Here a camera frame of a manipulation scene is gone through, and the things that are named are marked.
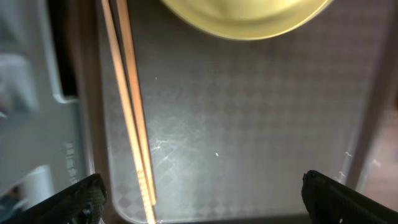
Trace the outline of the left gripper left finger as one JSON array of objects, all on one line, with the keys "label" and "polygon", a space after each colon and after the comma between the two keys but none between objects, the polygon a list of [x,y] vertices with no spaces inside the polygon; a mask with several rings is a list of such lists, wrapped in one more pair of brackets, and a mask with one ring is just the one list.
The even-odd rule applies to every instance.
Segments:
[{"label": "left gripper left finger", "polygon": [[99,223],[107,201],[99,174],[92,174],[26,210],[18,208],[1,223]]}]

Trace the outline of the yellow plate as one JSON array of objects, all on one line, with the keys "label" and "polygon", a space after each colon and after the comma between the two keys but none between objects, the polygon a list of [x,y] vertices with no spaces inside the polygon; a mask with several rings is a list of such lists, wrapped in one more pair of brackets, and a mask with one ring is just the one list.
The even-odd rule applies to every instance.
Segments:
[{"label": "yellow plate", "polygon": [[262,40],[313,19],[332,0],[162,0],[187,24],[229,40]]}]

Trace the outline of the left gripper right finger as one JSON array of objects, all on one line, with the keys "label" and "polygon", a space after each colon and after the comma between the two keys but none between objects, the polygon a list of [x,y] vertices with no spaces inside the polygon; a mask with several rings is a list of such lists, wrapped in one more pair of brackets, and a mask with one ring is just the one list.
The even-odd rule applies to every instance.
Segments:
[{"label": "left gripper right finger", "polygon": [[302,200],[315,224],[397,224],[397,212],[315,171],[304,173]]}]

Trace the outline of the white cup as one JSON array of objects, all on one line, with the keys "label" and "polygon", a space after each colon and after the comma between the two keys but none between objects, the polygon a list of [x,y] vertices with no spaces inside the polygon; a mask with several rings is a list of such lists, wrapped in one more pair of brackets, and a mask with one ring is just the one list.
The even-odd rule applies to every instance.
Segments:
[{"label": "white cup", "polygon": [[27,210],[54,195],[54,187],[47,165],[36,167],[20,180],[17,185],[17,203],[14,208]]}]

